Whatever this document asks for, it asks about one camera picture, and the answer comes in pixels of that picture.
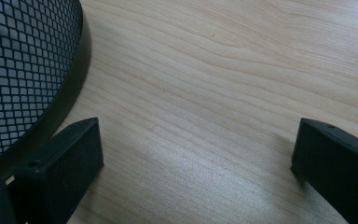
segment black mesh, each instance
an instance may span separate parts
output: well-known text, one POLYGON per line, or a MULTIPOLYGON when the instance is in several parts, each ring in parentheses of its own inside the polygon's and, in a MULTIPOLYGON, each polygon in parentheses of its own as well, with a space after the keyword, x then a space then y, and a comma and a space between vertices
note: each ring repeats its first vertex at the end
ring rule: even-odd
POLYGON ((81 37, 77 0, 0 0, 0 155, 44 113, 81 37))

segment black perforated metal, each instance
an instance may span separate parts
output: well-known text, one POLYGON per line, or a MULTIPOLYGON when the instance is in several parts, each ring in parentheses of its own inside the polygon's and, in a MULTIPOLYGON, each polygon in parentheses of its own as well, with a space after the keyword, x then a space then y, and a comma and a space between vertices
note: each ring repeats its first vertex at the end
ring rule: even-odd
POLYGON ((77 0, 0 0, 0 155, 42 116, 81 37, 77 0))

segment curved black frame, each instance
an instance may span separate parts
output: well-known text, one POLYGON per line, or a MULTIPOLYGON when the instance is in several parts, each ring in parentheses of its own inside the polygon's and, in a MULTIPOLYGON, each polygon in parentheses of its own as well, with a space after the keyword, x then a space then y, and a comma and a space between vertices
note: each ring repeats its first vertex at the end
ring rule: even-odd
POLYGON ((40 145, 49 140, 74 105, 89 71, 91 58, 90 29, 84 12, 82 22, 79 45, 65 80, 43 115, 0 156, 1 179, 10 177, 15 164, 26 159, 40 145))

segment screw hole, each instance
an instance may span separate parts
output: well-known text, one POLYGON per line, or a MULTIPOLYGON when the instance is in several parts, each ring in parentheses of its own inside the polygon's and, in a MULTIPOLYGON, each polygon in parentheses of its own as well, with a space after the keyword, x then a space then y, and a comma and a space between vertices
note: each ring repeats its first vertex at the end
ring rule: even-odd
POLYGON ((33 168, 40 164, 40 161, 30 161, 28 162, 28 167, 33 168))

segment wood grain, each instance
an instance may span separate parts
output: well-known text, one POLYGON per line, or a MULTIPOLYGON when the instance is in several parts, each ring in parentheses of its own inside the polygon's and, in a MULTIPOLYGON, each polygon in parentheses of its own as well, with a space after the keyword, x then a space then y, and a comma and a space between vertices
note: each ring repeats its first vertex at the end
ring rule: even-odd
POLYGON ((69 223, 345 223, 289 168, 301 117, 358 136, 358 1, 81 2, 62 127, 98 117, 105 167, 69 223))

